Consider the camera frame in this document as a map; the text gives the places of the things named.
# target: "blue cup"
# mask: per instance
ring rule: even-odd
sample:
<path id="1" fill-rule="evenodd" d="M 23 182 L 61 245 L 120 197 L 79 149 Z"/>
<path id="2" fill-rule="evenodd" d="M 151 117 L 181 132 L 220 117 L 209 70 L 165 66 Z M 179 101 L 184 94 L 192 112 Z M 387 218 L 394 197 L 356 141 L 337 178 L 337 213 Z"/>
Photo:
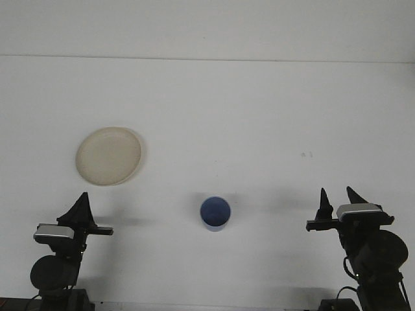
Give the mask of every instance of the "blue cup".
<path id="1" fill-rule="evenodd" d="M 212 196 L 200 207 L 200 217 L 210 231 L 222 230 L 231 216 L 231 208 L 227 201 L 218 196 Z"/>

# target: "white plate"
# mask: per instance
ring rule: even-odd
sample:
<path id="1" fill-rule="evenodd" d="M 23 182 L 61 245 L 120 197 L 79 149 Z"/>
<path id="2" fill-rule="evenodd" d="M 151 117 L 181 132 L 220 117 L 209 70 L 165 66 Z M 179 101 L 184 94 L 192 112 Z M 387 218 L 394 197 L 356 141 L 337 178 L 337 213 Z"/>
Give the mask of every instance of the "white plate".
<path id="1" fill-rule="evenodd" d="M 77 170 L 94 185 L 109 186 L 126 181 L 141 158 L 137 136 L 126 128 L 102 128 L 93 132 L 77 152 Z"/>

